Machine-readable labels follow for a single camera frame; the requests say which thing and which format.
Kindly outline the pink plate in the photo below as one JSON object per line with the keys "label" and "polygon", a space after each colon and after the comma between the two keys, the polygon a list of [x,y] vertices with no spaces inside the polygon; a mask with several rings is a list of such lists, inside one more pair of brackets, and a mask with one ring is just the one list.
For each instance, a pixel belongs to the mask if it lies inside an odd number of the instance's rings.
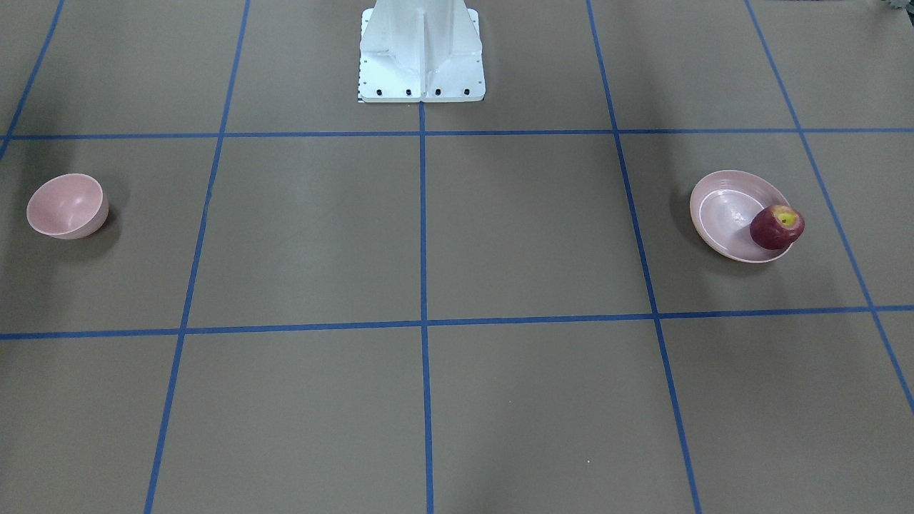
{"label": "pink plate", "polygon": [[789,205],[779,189],[754,173],[732,169],[699,179],[689,199],[690,217],[699,237],[728,259],[753,264],[780,259],[793,246],[765,248],[751,237],[751,221],[774,205]]}

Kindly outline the pink bowl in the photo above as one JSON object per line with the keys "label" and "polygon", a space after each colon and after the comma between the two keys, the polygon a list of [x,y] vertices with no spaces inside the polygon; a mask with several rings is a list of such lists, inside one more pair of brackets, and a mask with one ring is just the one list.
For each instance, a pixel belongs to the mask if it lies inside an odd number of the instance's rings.
{"label": "pink bowl", "polygon": [[100,230],[110,214],[110,201],[97,179],[65,173],[36,189],[26,206],[30,227],[40,234],[76,240]]}

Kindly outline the red apple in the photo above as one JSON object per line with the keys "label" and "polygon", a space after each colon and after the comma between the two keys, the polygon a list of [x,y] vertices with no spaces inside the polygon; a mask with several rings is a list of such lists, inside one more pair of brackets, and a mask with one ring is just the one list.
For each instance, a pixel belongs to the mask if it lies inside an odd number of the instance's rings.
{"label": "red apple", "polygon": [[805,219],[799,211],[786,204],[776,204],[755,215],[750,222],[750,237],[767,250],[781,250],[793,244],[804,228]]}

